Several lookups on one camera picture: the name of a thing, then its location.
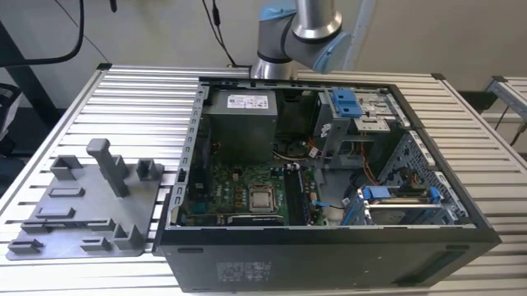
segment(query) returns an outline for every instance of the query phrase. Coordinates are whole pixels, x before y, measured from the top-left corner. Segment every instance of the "black cable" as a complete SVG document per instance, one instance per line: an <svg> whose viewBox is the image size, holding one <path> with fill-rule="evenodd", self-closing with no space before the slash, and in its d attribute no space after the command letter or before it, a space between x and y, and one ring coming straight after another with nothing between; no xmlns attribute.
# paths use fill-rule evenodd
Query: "black cable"
<svg viewBox="0 0 527 296"><path fill-rule="evenodd" d="M339 210L346 210L346 208L343 208L343 207L336 207L336 206L334 206L334 205L330 205L330 208L338 208Z"/></svg>
<svg viewBox="0 0 527 296"><path fill-rule="evenodd" d="M66 12L66 15L70 17L70 19L72 20L75 26L79 28L79 24L76 23L72 15L70 14L70 12L66 10L63 4L60 4L59 0L54 0L55 3L58 3L58 5L60 6L60 8L63 9L63 11ZM94 42L90 40L88 36L84 35L84 38L87 39L87 41L90 42L90 44L95 47L96 51L99 52L99 54L103 56L103 59L107 61L107 63L110 63L110 60L107 59L107 56L103 54L103 52L100 51L99 47L94 44Z"/></svg>
<svg viewBox="0 0 527 296"><path fill-rule="evenodd" d="M519 139L519 135L522 134L522 132L518 132L512 138L512 142L510 143L511 146L514 146L514 144L516 144L516 141Z"/></svg>
<svg viewBox="0 0 527 296"><path fill-rule="evenodd" d="M236 64L236 62L234 61L232 56L231 56L231 54L230 54L230 52L228 52L228 50L227 50L227 48L226 48L226 46L224 46L224 44L223 44L220 38L218 37L216 30L214 29L214 24L212 24L212 19L211 19L211 13L208 12L208 6L207 6L207 3L206 3L206 0L202 0L202 2L203 2L203 7L206 8L207 18L208 18L208 24L211 25L214 37L216 38L216 41L218 41L218 43L220 44L220 47L223 48L223 51L224 51L224 53L227 54L227 57L230 58L230 61L231 61L232 66L238 66L238 64Z"/></svg>
<svg viewBox="0 0 527 296"><path fill-rule="evenodd" d="M502 113L502 117L500 117L500 119L498 120L496 126L494 127L494 130L496 130L496 131L498 131L498 127L500 126L500 123L502 123L502 120L503 120L503 116L504 116L504 114L507 113L507 111L508 111L508 106L507 106L507 108L504 109L504 111L503 111L503 113Z"/></svg>
<svg viewBox="0 0 527 296"><path fill-rule="evenodd" d="M50 65L50 64L58 64L62 62L66 62L78 55L80 51L80 47L83 46L83 37L84 37L84 0L79 0L79 5L80 5L80 25L79 25L79 38L74 47L74 50L70 52L70 54L63 55L62 57L54 57L54 58L47 58L47 59L26 59L22 61L16 62L8 62L4 64L0 64L0 68L6 67L24 67L24 66L32 66L32 65Z"/></svg>

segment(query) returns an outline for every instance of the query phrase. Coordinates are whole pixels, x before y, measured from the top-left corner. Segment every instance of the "white label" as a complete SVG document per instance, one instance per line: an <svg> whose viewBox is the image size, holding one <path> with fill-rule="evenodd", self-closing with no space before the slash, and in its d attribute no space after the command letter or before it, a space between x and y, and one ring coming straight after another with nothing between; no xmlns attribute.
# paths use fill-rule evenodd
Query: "white label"
<svg viewBox="0 0 527 296"><path fill-rule="evenodd" d="M316 149L315 147L311 148L310 157L315 158L315 156L318 155L318 153L319 153L319 149Z"/></svg>
<svg viewBox="0 0 527 296"><path fill-rule="evenodd" d="M243 96L232 94L227 98L227 108L268 109L270 104L267 96Z"/></svg>

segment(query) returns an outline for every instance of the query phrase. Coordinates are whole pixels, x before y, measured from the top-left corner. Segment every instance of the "aluminum extrusion table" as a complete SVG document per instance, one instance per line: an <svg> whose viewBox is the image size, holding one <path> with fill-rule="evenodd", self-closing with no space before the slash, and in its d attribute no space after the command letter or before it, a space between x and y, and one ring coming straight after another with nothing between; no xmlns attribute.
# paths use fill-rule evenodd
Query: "aluminum extrusion table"
<svg viewBox="0 0 527 296"><path fill-rule="evenodd" d="M527 78L494 76L487 91L494 92L523 120L527 120Z"/></svg>
<svg viewBox="0 0 527 296"><path fill-rule="evenodd" d="M86 153L91 138L108 138L127 163L155 158L166 174L154 212L158 227L164 194L175 181L182 142L199 76L247 77L247 69L155 68L114 65L98 70L66 115L0 199L0 292L30 295L179 295L164 258L147 252L131 258L8 261L8 242L20 231L54 175L59 154ZM302 80L395 83L503 243L428 289L310 291L258 295L527 295L527 163L446 80L431 75L300 72Z"/></svg>

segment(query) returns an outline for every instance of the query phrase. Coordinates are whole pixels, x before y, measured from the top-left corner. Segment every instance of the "blue plastic clip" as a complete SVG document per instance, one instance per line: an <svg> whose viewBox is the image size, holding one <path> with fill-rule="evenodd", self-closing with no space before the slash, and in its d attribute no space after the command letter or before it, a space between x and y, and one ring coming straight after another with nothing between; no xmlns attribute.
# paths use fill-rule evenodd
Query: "blue plastic clip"
<svg viewBox="0 0 527 296"><path fill-rule="evenodd" d="M355 93L350 89L334 89L332 102L336 111L342 117L360 118L363 116L363 108L356 101Z"/></svg>

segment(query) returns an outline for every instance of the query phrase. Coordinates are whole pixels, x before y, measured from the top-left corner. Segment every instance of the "green circuit board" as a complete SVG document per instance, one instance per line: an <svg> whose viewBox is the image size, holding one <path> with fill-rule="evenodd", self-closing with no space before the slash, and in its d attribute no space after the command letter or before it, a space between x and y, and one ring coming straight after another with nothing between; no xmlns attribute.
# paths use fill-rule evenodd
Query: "green circuit board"
<svg viewBox="0 0 527 296"><path fill-rule="evenodd" d="M211 197L207 202L191 202L190 225L222 226L228 216L234 215L276 215L283 217L284 225L288 225L283 168L212 163L211 173ZM311 170L303 171L303 181L310 198L310 193L315 192ZM250 194L255 190L264 190L272 194L272 206L264 212L255 212L250 205ZM314 224L320 222L318 216Z"/></svg>

